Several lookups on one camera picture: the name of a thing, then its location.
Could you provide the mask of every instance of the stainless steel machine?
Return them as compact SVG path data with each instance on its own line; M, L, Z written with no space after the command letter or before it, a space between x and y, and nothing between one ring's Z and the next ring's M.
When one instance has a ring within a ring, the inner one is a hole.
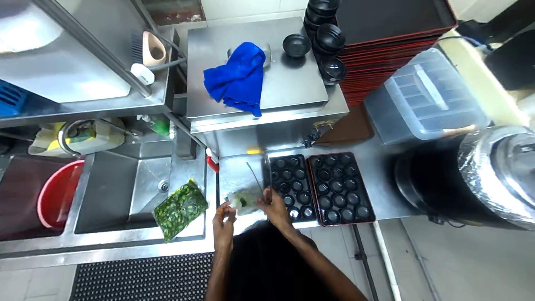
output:
M348 114L339 86L325 88L312 51L288 57L282 41L306 34L301 18L191 29L188 32L187 118L191 133L220 157L310 146ZM203 71L225 64L242 42L261 47L264 64L262 116L227 107L206 91Z

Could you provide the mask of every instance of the clear plastic lid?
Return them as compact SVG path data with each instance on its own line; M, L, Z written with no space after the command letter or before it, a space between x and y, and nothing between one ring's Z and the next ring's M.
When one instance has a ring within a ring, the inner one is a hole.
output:
M418 139L436 139L489 124L464 79L436 48L414 57L385 87Z

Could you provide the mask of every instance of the person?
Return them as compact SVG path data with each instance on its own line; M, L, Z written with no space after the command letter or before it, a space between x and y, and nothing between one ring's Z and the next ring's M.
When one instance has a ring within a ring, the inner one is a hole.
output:
M213 218L215 253L206 301L367 301L314 241L292 226L275 190L265 189L257 201L269 222L236 237L236 209L229 204L221 204Z

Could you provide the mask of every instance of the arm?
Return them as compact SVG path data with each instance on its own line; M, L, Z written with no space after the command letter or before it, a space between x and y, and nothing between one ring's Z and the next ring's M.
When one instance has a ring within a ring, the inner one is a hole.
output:
M232 236L236 218L236 209L229 207L229 205L230 202L221 204L212 221L215 254L212 259L212 271L210 279L208 279L208 288L204 295L204 300L206 301L219 301L225 298L225 275L228 268L228 260L234 247ZM226 216L228 216L228 220L223 222L223 218Z
M329 259L308 243L296 230L288 217L282 198L271 188L264 190L267 197L258 200L258 206L266 213L271 223L295 246L299 254L341 301L367 301L366 297Z

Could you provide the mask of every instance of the red handle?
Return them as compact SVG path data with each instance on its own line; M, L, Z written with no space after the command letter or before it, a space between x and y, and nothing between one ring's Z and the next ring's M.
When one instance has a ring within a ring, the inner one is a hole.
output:
M216 174L219 173L219 164L215 164L214 161L212 161L212 157L206 157L206 162L216 172Z

